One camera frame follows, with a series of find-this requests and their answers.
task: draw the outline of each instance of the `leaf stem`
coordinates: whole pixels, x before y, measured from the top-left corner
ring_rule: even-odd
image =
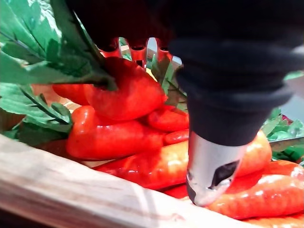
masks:
[[[53,117],[54,120],[56,120],[57,122],[61,123],[61,124],[69,124],[68,122],[64,121],[63,119],[59,118],[58,116],[56,116],[55,114],[51,113],[48,109],[46,109],[45,107],[43,107],[38,101],[36,101],[35,98],[33,98],[30,94],[28,94],[23,88],[21,88],[21,91],[23,92],[23,94],[30,99],[33,103],[35,103],[37,105],[37,107],[39,107],[39,109],[43,110],[46,114],[48,114],[50,117]]]

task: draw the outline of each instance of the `carrot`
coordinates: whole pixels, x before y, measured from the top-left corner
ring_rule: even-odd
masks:
[[[188,141],[164,146],[156,152],[142,152],[93,169],[137,183],[144,188],[162,189],[185,183]]]
[[[259,171],[271,161],[272,151],[269,142],[262,131],[259,131],[255,139],[247,146],[246,153],[237,169],[235,176],[245,176]]]
[[[230,187],[226,190],[226,194],[234,194],[247,189],[250,189],[258,183],[262,177],[263,170],[257,171],[242,177],[236,177]],[[182,184],[178,187],[173,187],[171,189],[163,191],[166,195],[172,196],[177,199],[182,199],[188,196],[186,184]]]
[[[189,129],[171,132],[164,137],[165,145],[180,143],[189,139]]]
[[[304,168],[291,161],[273,161],[265,167],[263,174],[282,174],[304,181]]]
[[[244,222],[263,228],[304,228],[304,211],[290,216],[246,219]]]
[[[284,175],[264,176],[254,187],[223,194],[207,208],[234,219],[290,215],[304,208],[304,182]]]
[[[239,193],[248,190],[255,186],[263,175],[263,170],[259,170],[245,176],[236,177],[233,179],[231,185],[226,190],[226,194]]]

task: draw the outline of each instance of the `green leaf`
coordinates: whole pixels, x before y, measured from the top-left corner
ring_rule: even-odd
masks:
[[[35,5],[33,8],[29,7],[27,0],[0,0],[0,9],[1,38],[22,43],[34,53],[43,56],[44,50],[29,30],[37,22],[39,9]]]
[[[295,145],[295,146],[289,146],[285,150],[285,154],[288,154],[288,157],[292,161],[296,161],[300,159],[302,156],[304,156],[304,145]]]
[[[272,152],[272,156],[275,157],[277,160],[286,160],[290,161],[288,154],[284,154],[284,152]]]
[[[2,134],[10,139],[18,140],[19,128],[12,129],[10,131],[4,131]]]
[[[59,132],[69,132],[71,116],[58,110],[65,108],[55,104],[49,107],[41,96],[34,96],[29,85],[0,83],[0,107],[7,112],[27,115],[23,122],[39,125]]]
[[[168,65],[166,74],[164,76],[164,79],[162,81],[162,84],[161,84],[161,86],[162,86],[163,90],[165,91],[166,95],[168,94],[170,81],[173,79],[173,75],[174,75],[174,69],[173,69],[172,63],[170,62],[169,65]]]
[[[263,131],[263,133],[268,136],[273,130],[274,128],[280,123],[280,121],[282,120],[282,116],[279,115],[276,118],[267,121],[262,127],[261,130]]]
[[[284,80],[295,79],[295,78],[302,77],[302,76],[304,76],[304,71],[302,71],[302,70],[293,71],[293,72],[287,74],[285,76]]]
[[[129,61],[132,61],[132,57],[131,57],[130,53],[123,54],[123,58],[128,59]]]
[[[40,145],[52,140],[67,138],[67,133],[42,128],[32,123],[23,123],[18,132],[18,140],[30,146]]]
[[[63,35],[62,43],[69,42],[75,49],[88,58],[94,66],[103,62],[95,44],[88,36],[74,12],[71,12],[64,0],[50,0],[56,24]]]
[[[279,131],[279,132],[275,132],[271,136],[269,136],[268,140],[272,141],[272,140],[282,140],[282,139],[289,139],[289,138],[293,138],[293,135],[288,132]]]
[[[293,137],[304,136],[304,125],[301,121],[295,120],[289,125],[287,132],[293,135]]]
[[[269,119],[272,120],[276,117],[278,117],[281,114],[281,109],[280,108],[274,108],[269,116]]]
[[[29,49],[12,41],[6,42],[1,50],[5,53],[9,53],[9,55],[14,58],[24,59],[30,64],[37,63],[42,60],[39,56],[31,53]]]
[[[161,61],[157,61],[156,55],[153,55],[151,73],[160,84],[162,84],[164,81],[169,64],[170,60],[167,57],[162,59]]]
[[[56,40],[51,39],[47,45],[46,60],[56,63],[59,60],[59,49],[59,43]]]
[[[125,46],[128,45],[127,42],[125,41],[125,39],[123,37],[119,37],[118,38],[118,42],[120,46]]]
[[[287,132],[289,129],[288,121],[287,120],[282,120],[280,121],[277,126],[272,130],[272,132]]]

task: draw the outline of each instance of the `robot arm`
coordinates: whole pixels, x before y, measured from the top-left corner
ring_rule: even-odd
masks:
[[[244,145],[292,95],[283,79],[304,68],[304,1],[67,2],[100,48],[116,37],[131,48],[156,37],[181,58],[177,80],[191,130],[188,193],[195,204],[210,204],[230,185]]]

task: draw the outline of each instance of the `wooden board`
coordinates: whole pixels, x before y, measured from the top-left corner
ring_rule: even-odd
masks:
[[[57,228],[253,228],[0,135],[0,208]]]

